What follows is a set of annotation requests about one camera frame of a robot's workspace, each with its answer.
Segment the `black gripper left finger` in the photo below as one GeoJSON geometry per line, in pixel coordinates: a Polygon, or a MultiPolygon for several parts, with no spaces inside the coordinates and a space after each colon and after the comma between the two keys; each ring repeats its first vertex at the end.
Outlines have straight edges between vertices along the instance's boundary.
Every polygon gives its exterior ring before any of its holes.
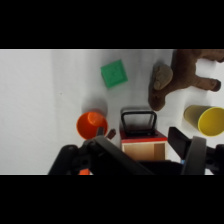
{"type": "Polygon", "coordinates": [[[59,151],[49,175],[78,175],[88,169],[94,175],[153,175],[103,136],[76,145],[65,145],[59,151]]]}

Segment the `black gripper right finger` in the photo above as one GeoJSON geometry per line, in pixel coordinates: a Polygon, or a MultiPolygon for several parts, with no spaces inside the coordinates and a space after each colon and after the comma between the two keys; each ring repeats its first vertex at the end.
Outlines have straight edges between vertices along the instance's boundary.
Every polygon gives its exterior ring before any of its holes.
{"type": "Polygon", "coordinates": [[[169,128],[168,143],[184,161],[182,175],[203,175],[206,169],[224,175],[224,144],[211,148],[205,138],[189,139],[176,127],[169,128]]]}

